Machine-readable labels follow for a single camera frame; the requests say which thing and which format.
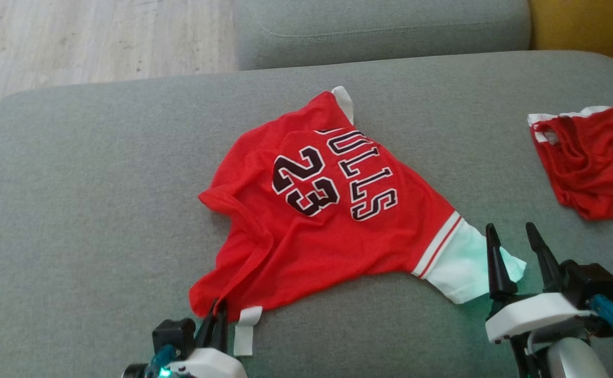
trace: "wooden floor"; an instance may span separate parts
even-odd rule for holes
[[[0,99],[235,69],[234,0],[0,0]]]

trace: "mustard yellow fabric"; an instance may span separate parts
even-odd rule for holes
[[[613,0],[530,0],[532,47],[613,57]]]

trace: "white robot part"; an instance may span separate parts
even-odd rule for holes
[[[241,362],[214,348],[200,348],[185,361],[175,361],[167,366],[174,376],[197,378],[248,378]]]
[[[503,307],[486,321],[486,334],[490,342],[496,342],[575,316],[589,315],[590,311],[577,309],[560,292],[545,292]]]

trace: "gray upholstered surface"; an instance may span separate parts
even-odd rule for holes
[[[241,69],[525,50],[527,0],[239,0]]]
[[[508,52],[30,91],[0,102],[0,373],[119,376],[150,331],[189,316],[229,224],[196,200],[236,138],[338,84],[363,132],[539,271],[523,224],[560,259],[613,272],[613,221],[561,208],[529,112],[613,105],[613,60]],[[515,376],[461,306],[409,275],[367,277],[267,313],[250,376]],[[596,348],[613,368],[613,340]]]

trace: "red jersey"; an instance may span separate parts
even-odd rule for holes
[[[246,307],[272,309],[393,271],[426,278],[458,303],[487,292],[484,238],[414,170],[355,129],[342,87],[241,136],[199,198],[232,226],[215,270],[190,290],[198,316],[215,298],[226,299],[234,321]],[[467,246],[448,252],[455,237]],[[506,257],[518,280],[525,264]],[[445,271],[431,280],[438,260]]]

